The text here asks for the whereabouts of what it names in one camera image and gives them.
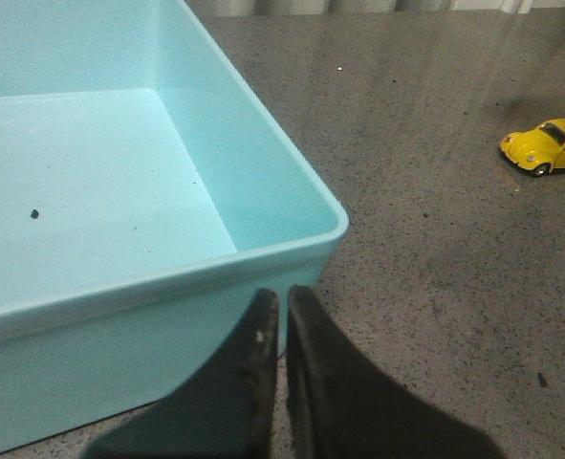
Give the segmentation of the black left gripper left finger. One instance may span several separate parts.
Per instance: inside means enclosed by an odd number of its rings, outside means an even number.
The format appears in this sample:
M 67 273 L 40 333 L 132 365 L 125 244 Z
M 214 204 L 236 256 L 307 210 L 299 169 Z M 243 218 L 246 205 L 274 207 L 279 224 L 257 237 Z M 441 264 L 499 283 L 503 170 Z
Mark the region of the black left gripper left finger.
M 92 442 L 86 458 L 267 458 L 277 379 L 279 301 L 260 289 L 187 381 Z

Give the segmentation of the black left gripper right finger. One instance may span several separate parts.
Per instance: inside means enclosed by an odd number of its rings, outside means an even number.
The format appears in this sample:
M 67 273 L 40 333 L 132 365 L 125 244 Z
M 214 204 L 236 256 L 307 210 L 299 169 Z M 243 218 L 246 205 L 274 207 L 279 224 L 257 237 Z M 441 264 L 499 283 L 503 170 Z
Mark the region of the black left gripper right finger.
M 297 457 L 503 457 L 485 433 L 380 371 L 310 288 L 292 287 L 288 300 L 287 407 Z

